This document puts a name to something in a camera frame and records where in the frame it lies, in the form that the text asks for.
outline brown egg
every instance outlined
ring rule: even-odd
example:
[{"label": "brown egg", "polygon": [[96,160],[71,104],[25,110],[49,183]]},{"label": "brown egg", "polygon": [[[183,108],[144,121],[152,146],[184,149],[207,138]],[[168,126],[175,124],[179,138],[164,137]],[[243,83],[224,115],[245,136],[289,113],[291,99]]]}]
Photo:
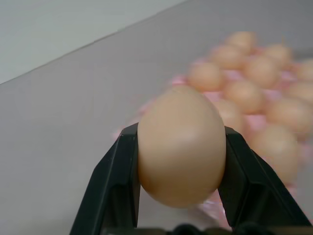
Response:
[{"label": "brown egg", "polygon": [[256,45],[256,36],[253,32],[236,32],[233,33],[226,43],[239,47],[247,55],[253,53]]},{"label": "brown egg", "polygon": [[289,128],[299,138],[308,136],[313,127],[311,106],[296,98],[284,97],[271,103],[266,109],[268,122]]},{"label": "brown egg", "polygon": [[201,203],[219,186],[226,155],[223,121],[190,86],[157,98],[138,125],[138,173],[143,188],[174,208]]},{"label": "brown egg", "polygon": [[189,85],[200,92],[220,91],[225,83],[225,76],[218,65],[202,63],[192,67],[187,80]]},{"label": "brown egg", "polygon": [[313,81],[295,82],[285,90],[285,95],[299,98],[313,105]]},{"label": "brown egg", "polygon": [[301,63],[295,74],[299,80],[313,81],[313,59]]},{"label": "brown egg", "polygon": [[211,55],[211,60],[225,70],[239,70],[243,67],[246,56],[237,46],[223,45]]},{"label": "brown egg", "polygon": [[223,96],[236,103],[244,114],[257,114],[265,104],[262,90],[248,80],[228,83],[224,88]]},{"label": "brown egg", "polygon": [[286,127],[274,124],[267,126],[253,135],[249,146],[265,158],[284,184],[296,179],[300,146]]},{"label": "brown egg", "polygon": [[225,126],[233,128],[242,134],[245,131],[245,119],[239,107],[232,101],[221,99],[213,102],[220,113]]},{"label": "brown egg", "polygon": [[244,68],[246,78],[264,89],[274,87],[279,80],[279,74],[277,64],[273,59],[265,56],[257,56],[251,59]]},{"label": "brown egg", "polygon": [[274,44],[265,48],[263,54],[274,59],[281,69],[288,69],[291,65],[291,49],[282,44]]}]

